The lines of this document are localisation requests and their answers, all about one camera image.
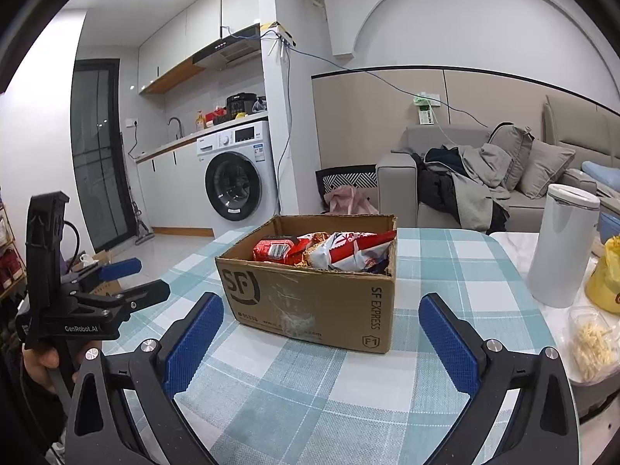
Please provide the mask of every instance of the bottle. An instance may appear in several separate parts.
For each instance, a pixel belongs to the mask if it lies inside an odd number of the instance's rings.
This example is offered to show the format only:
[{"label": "bottle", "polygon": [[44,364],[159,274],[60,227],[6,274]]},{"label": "bottle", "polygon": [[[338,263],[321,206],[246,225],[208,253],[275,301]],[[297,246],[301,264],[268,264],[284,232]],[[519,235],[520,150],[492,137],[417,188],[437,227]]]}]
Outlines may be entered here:
[{"label": "bottle", "polygon": [[205,128],[205,118],[202,115],[202,110],[198,110],[198,117],[196,118],[196,131],[202,131]]}]

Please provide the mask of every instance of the blue plastic bin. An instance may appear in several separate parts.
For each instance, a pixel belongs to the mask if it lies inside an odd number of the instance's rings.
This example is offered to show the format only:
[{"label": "blue plastic bin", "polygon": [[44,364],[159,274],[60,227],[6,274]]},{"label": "blue plastic bin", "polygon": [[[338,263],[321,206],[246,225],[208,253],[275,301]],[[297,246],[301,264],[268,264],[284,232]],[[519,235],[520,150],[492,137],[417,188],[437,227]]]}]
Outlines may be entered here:
[{"label": "blue plastic bin", "polygon": [[620,219],[617,217],[613,217],[612,215],[601,211],[600,225],[601,243],[603,244],[605,244],[610,237],[620,234]]}]

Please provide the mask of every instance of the upper cabinet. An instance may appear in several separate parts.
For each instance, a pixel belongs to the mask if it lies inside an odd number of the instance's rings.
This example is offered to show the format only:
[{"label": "upper cabinet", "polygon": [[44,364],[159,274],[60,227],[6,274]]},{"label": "upper cabinet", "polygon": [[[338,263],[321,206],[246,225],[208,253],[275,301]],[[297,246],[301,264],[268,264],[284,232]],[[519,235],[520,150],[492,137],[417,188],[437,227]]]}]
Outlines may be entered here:
[{"label": "upper cabinet", "polygon": [[258,22],[258,0],[198,0],[144,42],[138,52],[140,93],[162,94],[203,71],[191,57]]},{"label": "upper cabinet", "polygon": [[198,0],[187,9],[187,51],[185,57],[219,40],[222,0]]},{"label": "upper cabinet", "polygon": [[222,37],[230,34],[224,26],[235,34],[259,22],[258,17],[258,0],[222,0]]}]

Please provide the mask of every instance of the washing machine door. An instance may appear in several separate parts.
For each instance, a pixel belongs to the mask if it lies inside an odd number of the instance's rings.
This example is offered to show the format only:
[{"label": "washing machine door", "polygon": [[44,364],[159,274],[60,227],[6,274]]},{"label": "washing machine door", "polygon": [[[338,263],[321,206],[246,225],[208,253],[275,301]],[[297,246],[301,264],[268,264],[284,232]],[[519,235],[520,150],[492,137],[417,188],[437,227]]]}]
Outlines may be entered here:
[{"label": "washing machine door", "polygon": [[248,218],[260,202],[261,186],[256,168],[240,153],[220,153],[207,166],[207,196],[215,211],[227,220]]}]

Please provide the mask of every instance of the checkered tablecloth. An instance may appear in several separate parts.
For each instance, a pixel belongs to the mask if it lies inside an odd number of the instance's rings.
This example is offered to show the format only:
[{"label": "checkered tablecloth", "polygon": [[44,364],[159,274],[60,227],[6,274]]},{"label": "checkered tablecloth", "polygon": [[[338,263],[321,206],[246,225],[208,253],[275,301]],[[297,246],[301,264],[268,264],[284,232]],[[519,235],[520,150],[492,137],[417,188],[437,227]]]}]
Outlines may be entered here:
[{"label": "checkered tablecloth", "polygon": [[[134,313],[106,354],[159,338],[207,291],[224,295],[215,267],[248,229],[230,231],[163,275],[167,302]],[[392,350],[358,353],[224,323],[176,401],[224,464],[420,464],[467,402],[420,328],[421,296],[437,292],[482,338],[538,353],[553,338],[501,246],[473,231],[399,229]],[[504,400],[477,457],[493,455],[517,390]],[[129,405],[147,445],[153,435],[135,396]]]}]

